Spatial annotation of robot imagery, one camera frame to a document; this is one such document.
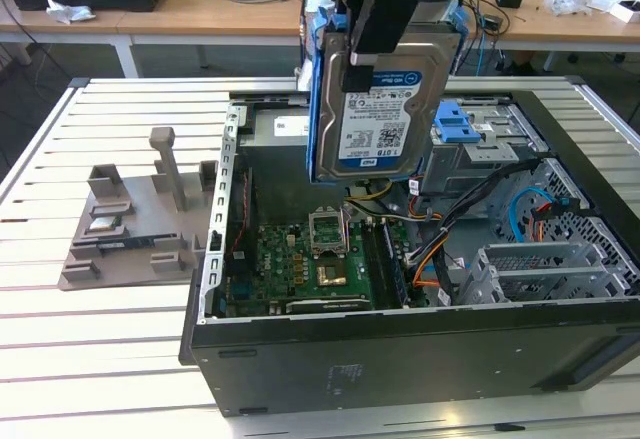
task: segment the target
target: blue drive bay latch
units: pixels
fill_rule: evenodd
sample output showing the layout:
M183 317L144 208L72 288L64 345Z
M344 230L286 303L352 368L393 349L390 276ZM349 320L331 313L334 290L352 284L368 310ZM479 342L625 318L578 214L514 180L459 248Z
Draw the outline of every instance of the blue drive bay latch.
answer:
M456 102L442 101L434 120L442 142L480 142L482 137L469 124L469 115Z

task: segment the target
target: desk leg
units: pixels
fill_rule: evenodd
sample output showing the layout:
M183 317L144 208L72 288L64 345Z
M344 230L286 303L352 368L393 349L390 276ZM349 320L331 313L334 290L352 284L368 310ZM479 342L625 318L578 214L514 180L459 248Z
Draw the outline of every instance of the desk leg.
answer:
M118 59L120 59L120 66L122 67L124 77L127 79L136 79L138 77L142 77L142 73L140 72L140 68L133 57L131 46L131 38L128 36L119 37L113 44L113 47L116 48Z
M547 55L547 60L544 61L544 66L542 66L542 69L544 69L544 72L551 72L553 71L553 64L556 62L556 51L551 51L548 55Z
M204 46L196 46L196 52L198 53L198 65L202 69L206 69L209 67L209 63L207 62L207 52L204 49Z
M4 45L9 50L11 56L16 59L21 66L31 65L31 56L27 52L26 44L19 42L8 42Z

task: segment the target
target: aluminum extrusion table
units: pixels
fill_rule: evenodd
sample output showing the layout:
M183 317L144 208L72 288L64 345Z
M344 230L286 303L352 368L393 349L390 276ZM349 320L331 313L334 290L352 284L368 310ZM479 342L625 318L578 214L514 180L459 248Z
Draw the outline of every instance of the aluminum extrusion table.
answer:
M563 78L455 78L448 90L532 89L640 214L640 140ZM219 154L229 91L288 78L101 79L70 87L0 186L0 437L637 437L640 360L589 391L225 420L177 354L188 285L56 289L94 164L154 172L148 136L171 125L181 171Z

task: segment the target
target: green motherboard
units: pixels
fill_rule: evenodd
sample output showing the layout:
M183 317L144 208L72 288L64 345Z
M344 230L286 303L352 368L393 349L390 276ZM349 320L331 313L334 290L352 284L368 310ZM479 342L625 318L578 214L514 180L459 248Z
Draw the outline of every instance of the green motherboard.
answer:
M390 225L398 257L406 249L400 222ZM315 243L340 239L337 223L318 221ZM232 278L229 304L237 316L273 313L274 304L309 299L366 299L375 308L369 266L363 244L364 223L349 224L344 254L315 254L308 223L263 224L258 229L256 267L250 281Z

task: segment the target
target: gray post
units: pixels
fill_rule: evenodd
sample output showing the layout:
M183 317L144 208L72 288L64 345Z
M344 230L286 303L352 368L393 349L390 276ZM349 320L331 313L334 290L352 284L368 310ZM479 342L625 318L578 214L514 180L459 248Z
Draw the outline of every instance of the gray post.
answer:
M149 144L151 144L151 147L160 153L162 167L164 169L164 173L167 175L169 188L171 189L173 199L176 202L176 209L178 209L178 211L186 211L187 199L184 195L184 187L182 185L182 178L178 172L176 159L173 156L172 147L175 138L176 135L173 132L172 127L154 127L151 129Z

